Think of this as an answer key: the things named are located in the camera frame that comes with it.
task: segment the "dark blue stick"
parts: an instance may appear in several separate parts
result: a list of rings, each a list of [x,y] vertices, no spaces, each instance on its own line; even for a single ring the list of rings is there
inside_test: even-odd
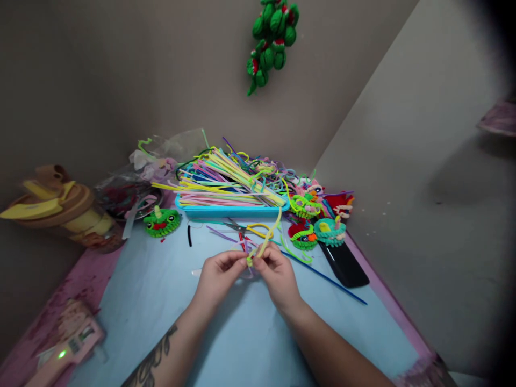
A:
[[[317,274],[319,277],[321,278],[324,278],[326,281],[330,282],[332,285],[335,285],[337,288],[339,288],[340,290],[342,290],[344,293],[350,295],[351,297],[353,297],[354,299],[356,299],[358,302],[361,302],[362,304],[364,305],[367,305],[367,302],[365,302],[362,298],[354,295],[353,293],[351,293],[349,290],[347,290],[344,286],[342,285],[339,285],[337,284],[337,282],[335,282],[334,280],[332,280],[331,278],[329,277],[326,277],[323,273],[320,273],[318,272],[317,270],[315,270],[313,267],[311,267],[310,265],[307,265],[306,263],[304,262],[301,262],[300,260],[298,260],[296,257],[294,257],[293,255],[287,253],[287,252],[284,252],[283,250],[281,250],[281,252],[286,255],[287,257],[289,257],[290,259],[292,259],[293,261],[296,261],[297,263],[300,263],[302,264],[305,268],[313,271],[315,274]]]

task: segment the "pink device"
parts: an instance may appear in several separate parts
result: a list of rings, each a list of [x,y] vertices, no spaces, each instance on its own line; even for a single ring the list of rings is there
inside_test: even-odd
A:
[[[68,301],[58,324],[59,343],[25,387],[51,387],[69,365],[87,359],[104,339],[104,332],[80,301]]]

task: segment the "arm tattoo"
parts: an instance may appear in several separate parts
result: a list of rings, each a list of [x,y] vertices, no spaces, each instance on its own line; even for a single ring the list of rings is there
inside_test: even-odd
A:
[[[154,349],[150,351],[136,370],[134,370],[124,384],[122,384],[122,387],[155,387],[152,370],[160,365],[163,353],[165,356],[168,356],[170,351],[170,337],[176,331],[177,325],[174,323]]]

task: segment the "blue plastic tray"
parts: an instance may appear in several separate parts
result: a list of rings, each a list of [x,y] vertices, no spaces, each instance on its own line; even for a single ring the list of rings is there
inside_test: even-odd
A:
[[[290,208],[290,200],[287,196],[282,196],[286,204],[282,211],[286,212]],[[182,206],[179,203],[180,195],[176,195],[176,207],[183,210],[190,218],[276,218],[278,207],[228,207],[228,206]]]

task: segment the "pipe cleaner figure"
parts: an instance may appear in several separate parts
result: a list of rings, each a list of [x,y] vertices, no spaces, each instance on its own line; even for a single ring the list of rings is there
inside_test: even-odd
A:
[[[317,235],[314,234],[313,226],[308,222],[295,223],[290,226],[289,237],[294,247],[299,250],[309,251],[317,246]]]
[[[346,195],[343,193],[339,196],[327,196],[325,200],[327,200],[335,216],[340,216],[342,219],[348,219],[353,209],[352,203],[353,200],[355,200],[355,197],[353,195]]]
[[[144,218],[145,231],[152,237],[160,238],[170,234],[181,223],[177,210],[160,209],[154,206],[154,212]]]
[[[261,0],[263,11],[253,26],[253,36],[260,42],[247,61],[247,73],[251,76],[250,96],[258,87],[264,87],[273,67],[281,70],[286,63],[285,47],[296,41],[296,26],[299,8],[293,4],[290,9],[286,0]]]
[[[317,239],[330,247],[339,247],[346,237],[346,225],[337,216],[333,219],[319,219],[315,226]]]
[[[290,198],[290,210],[304,219],[311,219],[319,215],[323,205],[317,203],[317,195],[306,193],[305,196],[294,195]]]

